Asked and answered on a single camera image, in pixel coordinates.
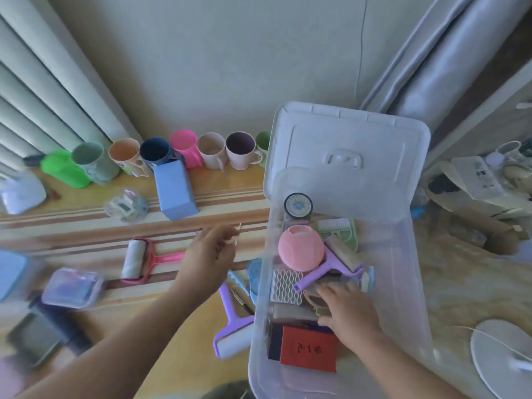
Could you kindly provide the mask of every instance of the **red box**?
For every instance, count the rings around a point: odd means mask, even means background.
[[[283,327],[281,364],[311,370],[336,372],[338,339],[314,330]]]

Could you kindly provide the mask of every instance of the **table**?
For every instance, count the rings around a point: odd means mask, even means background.
[[[99,271],[107,280],[118,280],[131,238],[150,238],[156,242],[156,254],[172,253],[184,250],[201,227],[214,224],[242,224],[235,258],[239,265],[262,255],[269,202],[262,193],[264,168],[258,165],[246,171],[227,166],[225,173],[191,169],[190,181],[199,213],[180,221],[169,221],[159,212],[153,178],[134,178],[122,173],[106,186],[92,184],[72,189],[48,175],[39,177],[61,199],[47,201],[23,215],[0,216],[0,243],[4,248],[21,250],[46,261],[41,286],[53,270],[63,266]],[[104,202],[122,188],[133,188],[150,203],[148,216],[134,226],[123,225],[103,212]],[[178,263],[160,265],[150,281],[141,286],[111,282],[110,289],[94,307],[78,312],[80,325],[94,342],[100,341],[166,291],[178,269]],[[12,353],[5,342],[6,334],[26,313],[23,303],[0,304],[0,356]],[[226,321],[221,299],[215,294],[179,329],[136,398],[203,393],[221,383],[247,378],[249,351],[226,361],[214,355],[212,339]],[[61,349],[32,377],[32,382],[72,359],[68,349]]]

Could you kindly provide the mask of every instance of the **silver curtain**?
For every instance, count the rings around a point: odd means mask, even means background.
[[[493,58],[532,0],[435,0],[360,109],[434,131]]]

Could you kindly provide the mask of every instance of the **light blue rectangular box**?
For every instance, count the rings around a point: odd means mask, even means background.
[[[171,221],[199,212],[183,162],[174,161],[153,168],[161,211]]]

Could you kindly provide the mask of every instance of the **bright green cup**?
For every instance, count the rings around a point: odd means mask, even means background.
[[[40,162],[40,170],[73,188],[84,188],[90,184],[85,171],[72,161],[67,150],[54,151]]]
[[[259,151],[262,151],[264,154],[264,159],[259,162],[259,165],[261,167],[265,167],[266,158],[268,158],[268,147],[270,146],[270,132],[261,131],[259,134],[257,134],[257,137],[255,137],[255,143],[257,144]]]

